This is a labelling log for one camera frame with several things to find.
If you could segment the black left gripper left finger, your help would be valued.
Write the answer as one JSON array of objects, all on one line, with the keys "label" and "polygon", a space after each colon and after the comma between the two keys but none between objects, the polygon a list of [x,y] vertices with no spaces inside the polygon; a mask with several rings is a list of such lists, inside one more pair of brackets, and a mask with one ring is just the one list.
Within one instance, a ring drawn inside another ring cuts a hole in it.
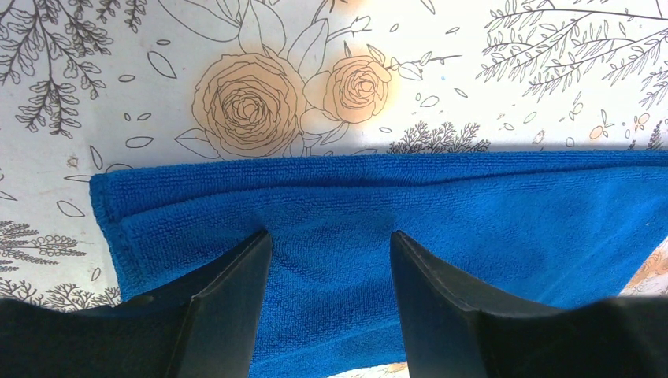
[{"label": "black left gripper left finger", "polygon": [[257,232],[118,306],[58,312],[1,301],[4,377],[246,377],[272,257]]}]

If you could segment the blue towel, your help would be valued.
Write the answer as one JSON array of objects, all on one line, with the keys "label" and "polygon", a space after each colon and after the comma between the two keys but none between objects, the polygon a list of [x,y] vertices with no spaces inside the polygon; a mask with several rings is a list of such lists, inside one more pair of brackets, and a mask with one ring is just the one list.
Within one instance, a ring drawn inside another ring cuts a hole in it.
[{"label": "blue towel", "polygon": [[618,294],[667,235],[664,150],[255,158],[98,174],[89,188],[123,299],[269,232],[252,377],[405,358],[394,231],[561,307]]}]

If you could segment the floral tablecloth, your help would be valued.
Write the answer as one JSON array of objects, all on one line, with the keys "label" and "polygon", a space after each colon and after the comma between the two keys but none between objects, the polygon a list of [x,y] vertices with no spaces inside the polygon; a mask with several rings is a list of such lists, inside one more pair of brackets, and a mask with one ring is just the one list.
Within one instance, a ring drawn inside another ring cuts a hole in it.
[{"label": "floral tablecloth", "polygon": [[[98,174],[612,150],[667,153],[664,1],[4,1],[1,301],[134,298]],[[613,297],[667,300],[667,235]]]}]

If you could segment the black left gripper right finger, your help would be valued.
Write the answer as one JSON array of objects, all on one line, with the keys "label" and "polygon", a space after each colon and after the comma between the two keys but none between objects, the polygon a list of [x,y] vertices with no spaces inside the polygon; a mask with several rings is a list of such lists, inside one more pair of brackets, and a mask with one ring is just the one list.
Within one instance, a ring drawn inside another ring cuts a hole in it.
[{"label": "black left gripper right finger", "polygon": [[664,297],[546,306],[471,276],[400,231],[390,258],[412,377],[667,374]]}]

